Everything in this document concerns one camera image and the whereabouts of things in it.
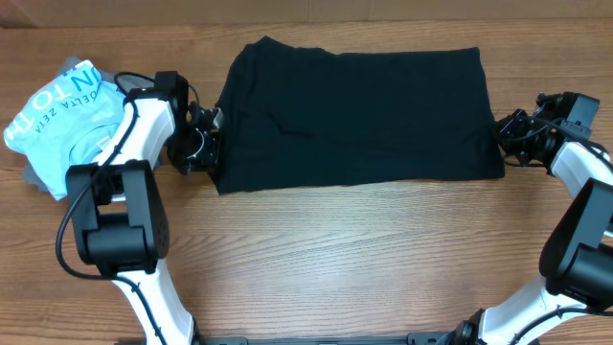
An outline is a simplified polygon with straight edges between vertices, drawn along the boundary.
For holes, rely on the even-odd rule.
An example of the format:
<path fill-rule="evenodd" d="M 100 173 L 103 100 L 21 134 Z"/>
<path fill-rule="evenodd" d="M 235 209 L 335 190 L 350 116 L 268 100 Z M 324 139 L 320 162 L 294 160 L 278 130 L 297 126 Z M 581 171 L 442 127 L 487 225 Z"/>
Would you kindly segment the black t-shirt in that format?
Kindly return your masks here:
<path fill-rule="evenodd" d="M 270 37 L 232 63 L 220 194 L 505 174 L 475 48 L 333 54 Z"/>

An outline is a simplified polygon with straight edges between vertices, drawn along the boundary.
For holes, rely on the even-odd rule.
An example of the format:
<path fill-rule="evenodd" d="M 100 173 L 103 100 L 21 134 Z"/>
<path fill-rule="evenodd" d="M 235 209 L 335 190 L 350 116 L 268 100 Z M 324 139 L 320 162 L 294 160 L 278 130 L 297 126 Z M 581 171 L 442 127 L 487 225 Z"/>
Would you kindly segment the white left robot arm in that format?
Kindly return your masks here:
<path fill-rule="evenodd" d="M 58 228 L 56 256 L 70 275 L 113 283 L 125 296 L 146 344 L 200 344 L 166 257 L 170 229 L 153 170 L 165 152 L 181 174 L 216 174 L 223 113 L 191 101 L 196 93 L 175 71 L 147 88 L 120 91 L 124 119 L 94 161 L 68 170 L 69 208 Z"/>

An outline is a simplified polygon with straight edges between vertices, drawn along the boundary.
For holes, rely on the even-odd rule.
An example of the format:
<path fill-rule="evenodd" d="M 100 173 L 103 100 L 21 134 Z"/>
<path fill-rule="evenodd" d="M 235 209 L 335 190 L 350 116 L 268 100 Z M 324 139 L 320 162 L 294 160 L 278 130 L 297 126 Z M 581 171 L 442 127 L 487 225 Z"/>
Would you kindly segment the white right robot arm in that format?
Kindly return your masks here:
<path fill-rule="evenodd" d="M 494 136 L 515 167 L 543 167 L 572 203 L 546 241 L 539 274 L 498 306 L 478 310 L 439 338 L 441 344 L 535 344 L 562 323 L 612 314 L 612 156 L 591 141 L 599 100 L 539 94 L 498 121 Z"/>

